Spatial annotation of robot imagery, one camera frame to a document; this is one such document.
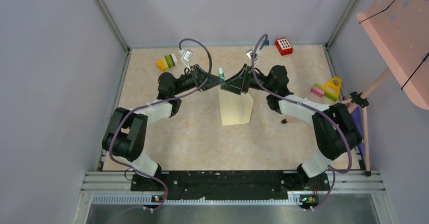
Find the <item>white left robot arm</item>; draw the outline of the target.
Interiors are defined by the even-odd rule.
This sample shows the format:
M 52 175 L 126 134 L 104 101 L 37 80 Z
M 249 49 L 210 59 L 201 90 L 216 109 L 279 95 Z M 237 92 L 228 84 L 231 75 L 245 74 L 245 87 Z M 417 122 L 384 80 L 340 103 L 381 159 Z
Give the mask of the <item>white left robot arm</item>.
M 112 155 L 113 161 L 142 175 L 143 184 L 148 189 L 159 189 L 162 184 L 161 167 L 143 151 L 148 125 L 178 113 L 182 103 L 178 94 L 195 88 L 206 91 L 222 83 L 219 76 L 205 72 L 199 65 L 191 66 L 178 78 L 169 72 L 162 73 L 158 78 L 155 101 L 134 110 L 114 110 L 102 140 L 103 150 Z

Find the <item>cream yellow envelope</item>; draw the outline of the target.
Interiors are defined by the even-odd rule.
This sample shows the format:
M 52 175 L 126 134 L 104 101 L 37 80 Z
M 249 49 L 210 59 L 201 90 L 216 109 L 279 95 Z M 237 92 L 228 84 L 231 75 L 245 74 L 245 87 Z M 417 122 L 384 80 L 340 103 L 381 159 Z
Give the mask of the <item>cream yellow envelope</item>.
M 254 100 L 250 94 L 237 95 L 218 88 L 222 126 L 250 122 Z

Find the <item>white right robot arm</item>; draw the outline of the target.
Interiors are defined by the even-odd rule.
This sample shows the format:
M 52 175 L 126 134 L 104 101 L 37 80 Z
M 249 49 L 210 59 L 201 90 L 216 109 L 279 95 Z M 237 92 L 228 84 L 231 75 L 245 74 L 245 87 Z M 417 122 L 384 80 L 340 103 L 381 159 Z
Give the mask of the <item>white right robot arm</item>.
M 313 127 L 317 150 L 297 167 L 296 176 L 298 186 L 309 190 L 334 160 L 344 153 L 351 155 L 351 150 L 362 142 L 362 136 L 345 104 L 325 105 L 302 99 L 288 89 L 288 82 L 283 65 L 273 66 L 269 74 L 264 75 L 245 64 L 221 84 L 221 89 L 237 95 L 249 89 L 265 91 L 272 111 L 295 117 Z

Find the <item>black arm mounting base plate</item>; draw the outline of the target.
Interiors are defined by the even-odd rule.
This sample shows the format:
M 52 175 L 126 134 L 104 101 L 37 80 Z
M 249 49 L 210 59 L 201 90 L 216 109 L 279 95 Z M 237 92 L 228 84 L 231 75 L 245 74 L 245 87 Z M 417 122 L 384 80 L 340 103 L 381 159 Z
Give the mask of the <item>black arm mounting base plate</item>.
M 135 174 L 131 191 L 159 191 L 168 188 L 168 200 L 286 200 L 292 191 L 327 191 L 327 174 L 307 178 L 296 171 L 169 171 L 161 182 Z

